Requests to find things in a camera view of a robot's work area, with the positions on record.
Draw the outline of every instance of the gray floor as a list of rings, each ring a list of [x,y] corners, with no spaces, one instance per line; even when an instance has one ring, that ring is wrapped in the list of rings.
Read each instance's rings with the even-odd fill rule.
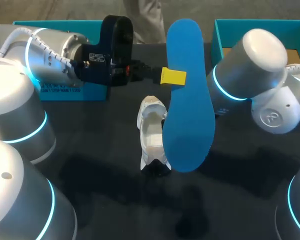
[[[300,0],[161,0],[166,29],[177,19],[199,23],[210,42],[215,19],[300,19]],[[94,20],[124,15],[121,0],[0,0],[0,24],[15,20]]]

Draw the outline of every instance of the cardboard box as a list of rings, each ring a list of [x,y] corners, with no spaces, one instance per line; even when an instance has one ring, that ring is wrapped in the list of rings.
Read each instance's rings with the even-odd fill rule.
[[[97,44],[100,39],[102,20],[14,21],[13,24],[80,33],[86,36],[91,44]],[[83,87],[44,84],[40,99],[42,101],[105,101],[107,91],[106,86],[88,82]]]
[[[252,29],[273,33],[287,49],[288,64],[300,64],[300,20],[217,19],[212,37],[212,66]]]

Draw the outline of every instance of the teal box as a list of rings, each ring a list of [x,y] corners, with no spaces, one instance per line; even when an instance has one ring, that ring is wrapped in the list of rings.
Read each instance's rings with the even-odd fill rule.
[[[216,19],[211,47],[212,66],[224,57],[223,48],[234,47],[251,29],[271,32],[286,49],[297,50],[300,57],[300,20]]]
[[[102,20],[14,21],[13,24],[80,33],[91,44],[98,44]],[[83,87],[44,84],[40,93],[42,101],[104,101],[106,97],[106,86],[88,82]]]

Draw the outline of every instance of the white cable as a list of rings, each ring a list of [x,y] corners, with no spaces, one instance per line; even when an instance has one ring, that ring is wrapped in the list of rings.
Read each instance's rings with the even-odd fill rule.
[[[300,64],[289,64],[286,66],[286,69],[289,73],[293,74],[300,74]]]
[[[46,54],[51,56],[52,58],[60,61],[61,63],[65,64],[67,67],[71,68],[72,65],[70,63],[70,59],[61,56],[60,54],[56,53],[52,50],[39,36],[34,34],[34,32],[26,27],[18,27],[13,30],[10,35],[4,41],[1,49],[0,49],[0,58],[3,58],[10,46],[10,44],[14,41],[14,39],[19,36],[20,34],[27,34],[38,44],[38,46],[45,51]]]

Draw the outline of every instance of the robot logo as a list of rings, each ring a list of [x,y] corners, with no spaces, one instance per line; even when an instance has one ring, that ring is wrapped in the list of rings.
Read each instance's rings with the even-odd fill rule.
[[[271,128],[277,128],[283,123],[282,116],[274,109],[267,108],[260,113],[261,121]]]

